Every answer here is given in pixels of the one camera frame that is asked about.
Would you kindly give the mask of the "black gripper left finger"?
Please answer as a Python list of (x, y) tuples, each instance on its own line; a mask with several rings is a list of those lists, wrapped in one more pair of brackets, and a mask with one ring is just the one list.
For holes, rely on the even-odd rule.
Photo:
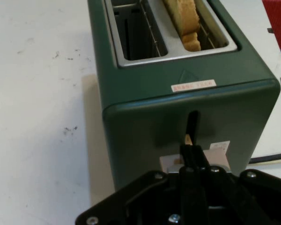
[(172, 214), (184, 224), (196, 207), (198, 193), (194, 150), (182, 145), (183, 166), (176, 174), (149, 171), (80, 214), (77, 225), (167, 225)]

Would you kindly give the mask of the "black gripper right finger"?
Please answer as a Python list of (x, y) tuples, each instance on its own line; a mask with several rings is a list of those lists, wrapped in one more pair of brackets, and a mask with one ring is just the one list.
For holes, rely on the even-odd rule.
[(208, 197), (231, 210), (243, 225), (281, 225), (281, 179), (248, 169), (235, 176), (211, 166), (198, 145), (191, 146), (195, 165)]

